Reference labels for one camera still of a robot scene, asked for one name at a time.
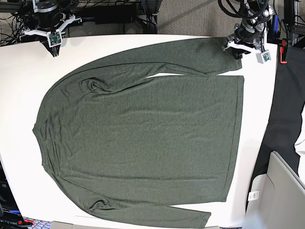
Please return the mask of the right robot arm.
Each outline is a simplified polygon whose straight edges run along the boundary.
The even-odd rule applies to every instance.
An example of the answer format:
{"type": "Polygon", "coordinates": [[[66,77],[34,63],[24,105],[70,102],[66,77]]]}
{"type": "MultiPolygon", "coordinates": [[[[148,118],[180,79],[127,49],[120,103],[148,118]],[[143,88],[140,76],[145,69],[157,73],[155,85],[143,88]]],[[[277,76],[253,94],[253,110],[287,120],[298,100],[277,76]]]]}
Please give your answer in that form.
{"type": "Polygon", "coordinates": [[[56,0],[33,0],[32,4],[38,21],[34,35],[37,35],[47,51],[56,57],[62,43],[59,4],[56,0]]]}

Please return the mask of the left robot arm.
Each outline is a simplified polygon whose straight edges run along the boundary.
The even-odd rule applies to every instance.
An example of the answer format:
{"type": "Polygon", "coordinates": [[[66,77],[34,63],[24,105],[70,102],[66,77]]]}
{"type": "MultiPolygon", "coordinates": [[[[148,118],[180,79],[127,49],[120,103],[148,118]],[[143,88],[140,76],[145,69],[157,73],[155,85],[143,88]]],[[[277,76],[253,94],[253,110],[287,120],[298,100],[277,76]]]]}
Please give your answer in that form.
{"type": "Polygon", "coordinates": [[[227,36],[226,49],[232,49],[235,59],[239,60],[245,54],[255,54],[259,63],[271,60],[267,43],[268,23],[274,14],[273,8],[267,0],[240,0],[237,10],[231,1],[227,1],[232,11],[228,11],[221,3],[220,7],[225,14],[240,18],[241,22],[235,24],[234,32],[227,36]]]}

